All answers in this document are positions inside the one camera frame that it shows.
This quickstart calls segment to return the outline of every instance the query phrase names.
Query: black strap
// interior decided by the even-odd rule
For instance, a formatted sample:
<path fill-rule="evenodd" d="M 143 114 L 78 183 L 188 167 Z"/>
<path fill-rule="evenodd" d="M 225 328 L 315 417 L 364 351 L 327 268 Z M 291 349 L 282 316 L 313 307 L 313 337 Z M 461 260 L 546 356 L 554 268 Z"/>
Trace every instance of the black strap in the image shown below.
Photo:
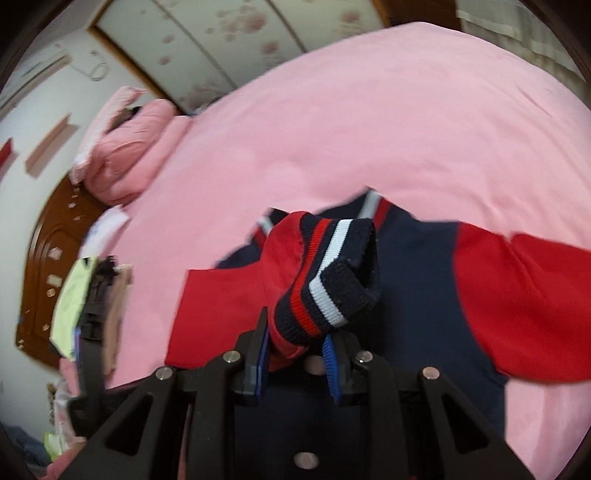
<path fill-rule="evenodd" d="M 113 279 L 114 257 L 107 257 L 96 267 L 82 308 L 78 327 L 80 329 L 78 379 L 80 393 L 86 395 L 85 416 L 89 430 L 86 437 L 92 436 L 101 422 L 102 393 L 105 390 L 103 378 L 103 324 L 107 315 L 107 301 Z"/>

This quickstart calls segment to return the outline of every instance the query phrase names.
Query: pink blanket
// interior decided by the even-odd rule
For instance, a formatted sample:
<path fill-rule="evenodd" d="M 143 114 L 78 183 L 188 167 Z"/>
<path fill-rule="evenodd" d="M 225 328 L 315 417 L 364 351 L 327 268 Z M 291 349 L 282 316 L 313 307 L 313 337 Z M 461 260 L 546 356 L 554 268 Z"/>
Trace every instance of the pink blanket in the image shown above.
<path fill-rule="evenodd" d="M 369 185 L 420 219 L 591 248 L 590 152 L 574 95 L 462 33 L 411 24 L 291 61 L 197 117 L 128 207 L 112 252 L 135 284 L 112 385 L 162 364 L 186 270 L 241 244 L 269 206 L 314 211 Z M 591 383 L 506 394 L 509 444 L 554 478 L 591 424 Z"/>

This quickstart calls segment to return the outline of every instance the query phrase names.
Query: floral wardrobe door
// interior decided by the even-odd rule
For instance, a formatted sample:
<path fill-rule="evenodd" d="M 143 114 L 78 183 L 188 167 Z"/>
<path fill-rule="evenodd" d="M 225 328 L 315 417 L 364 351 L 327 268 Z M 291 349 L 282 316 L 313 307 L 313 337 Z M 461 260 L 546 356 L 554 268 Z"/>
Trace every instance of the floral wardrobe door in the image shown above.
<path fill-rule="evenodd" d="M 372 0 L 113 0 L 94 28 L 188 113 L 306 51 L 383 26 Z"/>

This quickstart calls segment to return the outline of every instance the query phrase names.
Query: red sleeve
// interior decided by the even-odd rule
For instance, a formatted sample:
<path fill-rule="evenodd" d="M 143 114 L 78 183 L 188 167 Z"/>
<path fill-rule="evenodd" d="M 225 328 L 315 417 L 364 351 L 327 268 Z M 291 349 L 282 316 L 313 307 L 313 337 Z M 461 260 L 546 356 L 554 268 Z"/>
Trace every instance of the red sleeve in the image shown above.
<path fill-rule="evenodd" d="M 466 320 L 501 372 L 591 379 L 591 252 L 461 223 L 454 254 Z"/>

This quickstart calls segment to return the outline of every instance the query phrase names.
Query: wooden headboard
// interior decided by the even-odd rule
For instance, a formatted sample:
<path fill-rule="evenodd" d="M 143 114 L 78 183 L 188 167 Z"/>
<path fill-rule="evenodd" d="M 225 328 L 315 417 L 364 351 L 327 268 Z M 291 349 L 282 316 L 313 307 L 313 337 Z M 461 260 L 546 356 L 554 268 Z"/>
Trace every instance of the wooden headboard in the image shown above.
<path fill-rule="evenodd" d="M 49 334 L 61 285 L 86 233 L 106 209 L 66 176 L 49 197 L 31 237 L 15 342 L 18 349 L 50 367 L 57 368 L 59 362 Z"/>

